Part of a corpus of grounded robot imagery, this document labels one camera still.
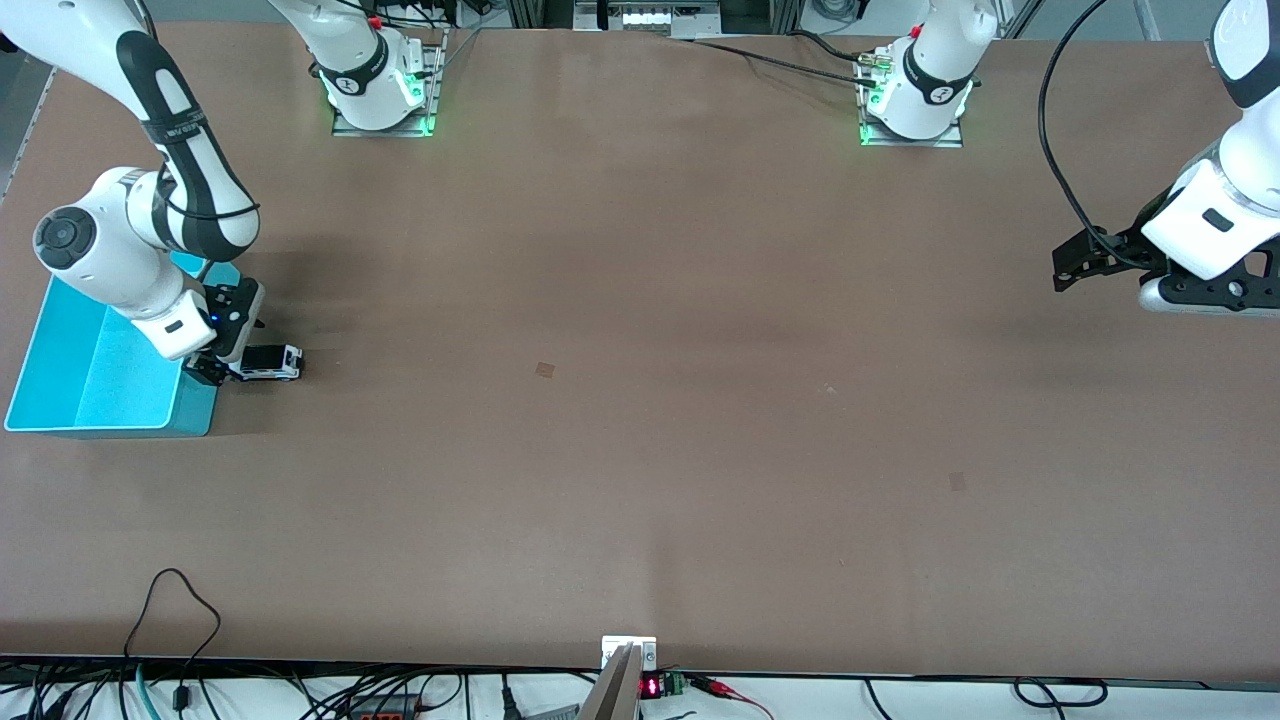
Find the metal equipment frame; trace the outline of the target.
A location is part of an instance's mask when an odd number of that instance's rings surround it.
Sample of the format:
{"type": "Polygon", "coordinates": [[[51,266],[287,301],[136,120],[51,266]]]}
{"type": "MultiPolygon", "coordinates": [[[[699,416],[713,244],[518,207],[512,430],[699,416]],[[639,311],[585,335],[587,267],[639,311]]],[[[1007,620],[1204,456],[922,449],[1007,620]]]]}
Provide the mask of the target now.
{"type": "Polygon", "coordinates": [[[786,35],[806,0],[486,0],[520,29],[632,31],[669,38],[786,35]]]}

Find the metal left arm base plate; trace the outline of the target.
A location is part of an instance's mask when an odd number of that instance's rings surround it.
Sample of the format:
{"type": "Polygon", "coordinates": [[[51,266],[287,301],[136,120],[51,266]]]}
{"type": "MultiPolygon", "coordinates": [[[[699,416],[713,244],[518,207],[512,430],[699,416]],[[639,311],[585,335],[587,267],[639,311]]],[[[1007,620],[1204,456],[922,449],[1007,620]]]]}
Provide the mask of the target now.
{"type": "Polygon", "coordinates": [[[858,90],[860,143],[869,147],[963,146],[961,118],[974,79],[922,88],[888,58],[873,64],[856,63],[855,78],[868,81],[858,90]]]}

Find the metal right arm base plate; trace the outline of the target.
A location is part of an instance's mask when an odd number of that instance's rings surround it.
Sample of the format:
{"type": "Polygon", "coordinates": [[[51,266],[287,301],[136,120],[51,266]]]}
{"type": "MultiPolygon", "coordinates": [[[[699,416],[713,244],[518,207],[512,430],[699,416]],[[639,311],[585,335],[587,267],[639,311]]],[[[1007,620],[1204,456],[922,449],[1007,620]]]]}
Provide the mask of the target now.
{"type": "Polygon", "coordinates": [[[347,138],[428,138],[435,135],[445,47],[402,38],[361,94],[348,76],[333,83],[321,73],[332,106],[330,135],[347,138]]]}

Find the white jeep toy black bed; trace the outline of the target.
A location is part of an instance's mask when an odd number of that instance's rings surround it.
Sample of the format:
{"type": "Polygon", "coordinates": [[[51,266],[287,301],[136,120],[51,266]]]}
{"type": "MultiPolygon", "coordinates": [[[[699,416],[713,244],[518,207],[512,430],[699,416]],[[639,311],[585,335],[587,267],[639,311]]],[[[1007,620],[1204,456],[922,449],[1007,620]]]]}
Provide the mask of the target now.
{"type": "Polygon", "coordinates": [[[293,345],[248,345],[229,370],[239,382],[296,380],[305,370],[305,355],[293,345]]]}

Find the blue plastic bin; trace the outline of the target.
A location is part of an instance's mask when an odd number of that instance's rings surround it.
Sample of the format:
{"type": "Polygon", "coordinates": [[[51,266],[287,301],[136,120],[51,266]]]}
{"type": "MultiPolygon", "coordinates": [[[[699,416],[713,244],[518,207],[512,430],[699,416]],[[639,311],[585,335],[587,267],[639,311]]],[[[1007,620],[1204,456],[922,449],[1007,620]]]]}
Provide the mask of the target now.
{"type": "Polygon", "coordinates": [[[127,319],[50,279],[4,421],[72,439],[206,436],[218,388],[163,359],[127,319]]]}

